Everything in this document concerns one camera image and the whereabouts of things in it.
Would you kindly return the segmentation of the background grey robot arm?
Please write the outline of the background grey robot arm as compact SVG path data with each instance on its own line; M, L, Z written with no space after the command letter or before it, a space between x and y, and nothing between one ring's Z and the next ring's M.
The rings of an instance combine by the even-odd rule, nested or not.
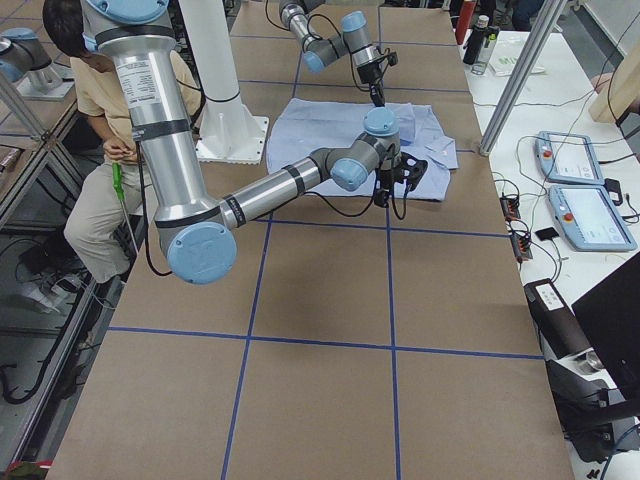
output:
M56 65L35 32L25 27L1 32L1 73L30 100L62 101L73 87L71 70Z

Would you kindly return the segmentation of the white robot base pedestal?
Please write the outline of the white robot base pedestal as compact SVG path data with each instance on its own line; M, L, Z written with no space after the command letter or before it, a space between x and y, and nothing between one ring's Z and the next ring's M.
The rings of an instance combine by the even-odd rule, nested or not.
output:
M269 119L245 106L232 54L223 3L179 3L206 104L202 111L197 157L202 162L258 164Z

